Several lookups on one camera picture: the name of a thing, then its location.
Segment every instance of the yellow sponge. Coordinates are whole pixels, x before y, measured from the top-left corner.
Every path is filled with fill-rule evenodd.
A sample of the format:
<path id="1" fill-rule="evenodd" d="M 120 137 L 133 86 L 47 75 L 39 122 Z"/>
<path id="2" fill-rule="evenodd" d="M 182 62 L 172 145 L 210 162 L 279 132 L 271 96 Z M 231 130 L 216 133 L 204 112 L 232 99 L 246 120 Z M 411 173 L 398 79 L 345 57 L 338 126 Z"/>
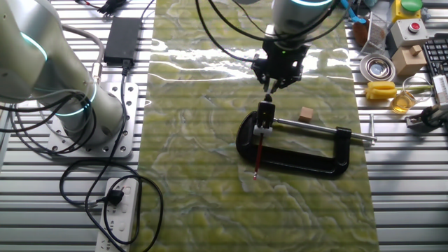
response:
<path id="1" fill-rule="evenodd" d="M 365 97 L 367 99 L 389 99 L 397 95 L 395 83 L 391 81 L 375 81 L 367 84 Z"/>

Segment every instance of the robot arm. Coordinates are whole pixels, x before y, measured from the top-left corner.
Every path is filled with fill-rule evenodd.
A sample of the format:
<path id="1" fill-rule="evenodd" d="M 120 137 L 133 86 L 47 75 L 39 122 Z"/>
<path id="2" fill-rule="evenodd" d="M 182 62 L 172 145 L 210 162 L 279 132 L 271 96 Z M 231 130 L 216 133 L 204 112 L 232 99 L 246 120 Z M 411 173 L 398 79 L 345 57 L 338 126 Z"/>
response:
<path id="1" fill-rule="evenodd" d="M 240 0 L 241 4 L 252 4 L 253 0 Z M 305 43 L 313 32 L 336 7 L 338 0 L 274 0 L 272 17 L 274 24 L 268 25 L 263 42 L 267 59 L 255 56 L 252 64 L 257 79 L 267 92 L 270 80 L 276 80 L 271 88 L 285 88 L 302 78 L 302 61 L 309 45 Z"/>
<path id="2" fill-rule="evenodd" d="M 5 1 L 0 1 L 0 10 L 0 101 L 18 103 L 23 100 L 7 97 L 30 96 L 46 57 L 25 39 Z"/>
<path id="3" fill-rule="evenodd" d="M 95 110 L 97 126 L 87 143 L 94 146 L 113 137 L 123 121 L 120 101 L 101 89 L 70 48 L 56 10 L 47 0 L 0 0 L 0 102 L 19 103 L 30 95 L 79 90 Z M 39 102 L 48 105 L 67 94 Z M 56 113 L 67 135 L 79 138 L 79 128 L 92 126 L 77 99 Z"/>

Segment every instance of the keyboard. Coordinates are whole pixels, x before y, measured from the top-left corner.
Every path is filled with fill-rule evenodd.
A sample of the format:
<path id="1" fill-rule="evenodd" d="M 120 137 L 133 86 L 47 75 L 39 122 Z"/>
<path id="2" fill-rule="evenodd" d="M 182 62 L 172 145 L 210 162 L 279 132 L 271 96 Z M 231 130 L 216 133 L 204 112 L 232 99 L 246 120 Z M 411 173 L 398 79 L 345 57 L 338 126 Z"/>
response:
<path id="1" fill-rule="evenodd" d="M 436 34 L 434 38 L 430 38 L 423 51 L 431 77 L 444 74 L 448 78 L 448 64 L 444 64 L 443 72 L 440 71 L 440 63 L 448 60 L 448 34 Z"/>

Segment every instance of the round metal container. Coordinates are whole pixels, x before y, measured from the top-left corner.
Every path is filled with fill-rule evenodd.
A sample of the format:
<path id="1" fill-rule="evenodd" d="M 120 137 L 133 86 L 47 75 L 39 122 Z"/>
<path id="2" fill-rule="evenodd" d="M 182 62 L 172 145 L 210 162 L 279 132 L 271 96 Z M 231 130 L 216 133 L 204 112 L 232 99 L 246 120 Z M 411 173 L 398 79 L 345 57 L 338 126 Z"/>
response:
<path id="1" fill-rule="evenodd" d="M 365 56 L 359 67 L 368 81 L 392 81 L 396 74 L 392 61 L 378 54 Z"/>

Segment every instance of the metal slotted table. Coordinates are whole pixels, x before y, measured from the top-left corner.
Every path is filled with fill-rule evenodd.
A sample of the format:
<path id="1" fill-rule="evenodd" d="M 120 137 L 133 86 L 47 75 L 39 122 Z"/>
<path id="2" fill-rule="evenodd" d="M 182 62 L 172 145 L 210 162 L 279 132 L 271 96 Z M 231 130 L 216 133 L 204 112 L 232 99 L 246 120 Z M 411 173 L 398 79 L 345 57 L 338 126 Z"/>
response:
<path id="1" fill-rule="evenodd" d="M 448 3 L 427 1 L 432 20 L 426 23 L 430 35 L 448 33 Z M 104 1 L 92 0 L 101 5 Z M 121 17 L 137 18 L 149 1 L 133 0 L 118 13 Z M 52 1 L 62 23 L 86 29 L 106 43 L 110 22 L 105 22 L 95 10 L 72 0 Z M 133 156 L 127 163 L 137 168 L 141 129 L 146 101 L 148 59 L 153 35 L 153 11 L 149 8 L 137 55 L 136 67 L 127 82 L 139 86 L 138 111 L 134 132 Z M 97 56 L 97 46 L 86 38 L 64 33 L 70 46 L 88 69 Z M 388 104 L 370 104 L 363 97 L 365 79 L 359 71 L 359 48 L 350 24 L 346 25 L 349 55 L 353 71 L 360 125 L 370 133 L 370 114 L 374 116 L 374 132 L 378 142 L 365 146 L 367 168 L 372 189 L 375 218 L 383 252 L 448 251 L 448 137 L 445 129 L 416 136 L 406 128 L 404 118 L 393 114 Z M 119 83 L 121 69 L 105 67 L 102 80 Z M 428 78 L 423 68 L 418 74 Z M 419 104 L 411 114 L 418 113 L 433 101 Z M 27 123 L 40 120 L 37 113 L 24 116 Z M 33 137 L 42 144 L 48 142 L 46 127 L 34 129 Z M 97 229 L 85 213 L 66 203 L 59 194 L 58 184 L 66 165 L 54 165 L 39 157 L 12 135 L 0 172 L 0 251 L 94 251 Z M 108 176 L 117 176 L 112 169 Z M 76 179 L 66 182 L 66 191 L 74 199 L 83 198 L 95 173 L 79 172 Z M 95 195 L 104 194 L 106 179 L 101 180 Z M 99 210 L 94 211 L 99 219 Z"/>

